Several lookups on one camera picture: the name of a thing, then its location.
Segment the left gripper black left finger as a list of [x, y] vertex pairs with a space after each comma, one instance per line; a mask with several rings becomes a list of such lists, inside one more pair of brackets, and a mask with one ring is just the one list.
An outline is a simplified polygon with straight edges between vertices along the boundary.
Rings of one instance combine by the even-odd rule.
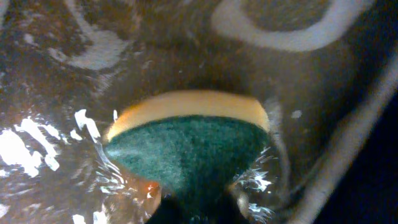
[[183, 213], [179, 203], [173, 197], [167, 197], [160, 201], [146, 224], [181, 224], [182, 222]]

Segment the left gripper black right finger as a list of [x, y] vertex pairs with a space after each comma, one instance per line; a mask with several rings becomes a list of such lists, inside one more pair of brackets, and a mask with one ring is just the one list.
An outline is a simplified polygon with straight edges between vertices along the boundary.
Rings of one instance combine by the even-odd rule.
[[235, 190], [224, 191], [211, 211], [211, 224], [248, 224], [248, 195]]

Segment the yellow green sponge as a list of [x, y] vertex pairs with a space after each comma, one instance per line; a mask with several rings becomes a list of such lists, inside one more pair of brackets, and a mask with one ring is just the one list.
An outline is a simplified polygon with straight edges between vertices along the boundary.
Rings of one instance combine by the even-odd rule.
[[254, 98], [173, 91], [123, 111], [108, 129], [104, 151], [178, 197], [214, 197], [254, 162], [268, 130], [267, 113]]

